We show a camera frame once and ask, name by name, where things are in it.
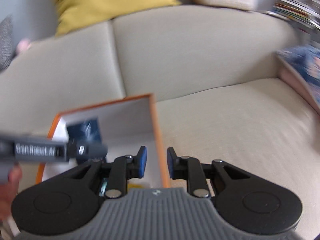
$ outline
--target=gray ribbed grip plate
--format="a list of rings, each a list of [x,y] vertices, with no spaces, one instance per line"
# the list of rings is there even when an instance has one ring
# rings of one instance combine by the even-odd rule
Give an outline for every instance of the gray ribbed grip plate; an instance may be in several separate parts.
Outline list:
[[[59,236],[20,233],[15,240],[301,240],[294,232],[257,236],[227,224],[211,201],[182,188],[131,189],[106,200],[82,228]]]

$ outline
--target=sofa seat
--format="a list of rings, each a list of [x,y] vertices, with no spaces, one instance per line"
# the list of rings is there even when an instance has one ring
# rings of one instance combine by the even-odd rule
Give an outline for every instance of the sofa seat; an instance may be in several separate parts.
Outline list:
[[[260,79],[161,101],[157,109],[166,148],[202,163],[222,159],[292,190],[303,203],[298,234],[319,234],[319,116],[289,86]]]

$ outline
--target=gray patterned pillow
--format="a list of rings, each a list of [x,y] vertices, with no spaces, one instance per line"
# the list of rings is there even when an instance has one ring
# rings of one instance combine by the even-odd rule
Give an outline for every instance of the gray patterned pillow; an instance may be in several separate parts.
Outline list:
[[[6,69],[13,57],[12,17],[0,22],[0,71]]]

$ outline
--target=blue patterned cushion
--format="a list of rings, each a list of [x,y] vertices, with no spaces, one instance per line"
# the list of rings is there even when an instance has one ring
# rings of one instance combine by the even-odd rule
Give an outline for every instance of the blue patterned cushion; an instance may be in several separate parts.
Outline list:
[[[313,98],[320,104],[320,50],[304,45],[279,50],[277,54],[300,76]]]

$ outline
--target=gray handheld device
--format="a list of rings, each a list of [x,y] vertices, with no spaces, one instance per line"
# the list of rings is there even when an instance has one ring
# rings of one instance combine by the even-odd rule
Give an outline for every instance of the gray handheld device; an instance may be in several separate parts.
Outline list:
[[[15,163],[68,162],[70,158],[105,158],[108,147],[99,142],[56,142],[42,137],[0,135],[0,184],[8,181]]]

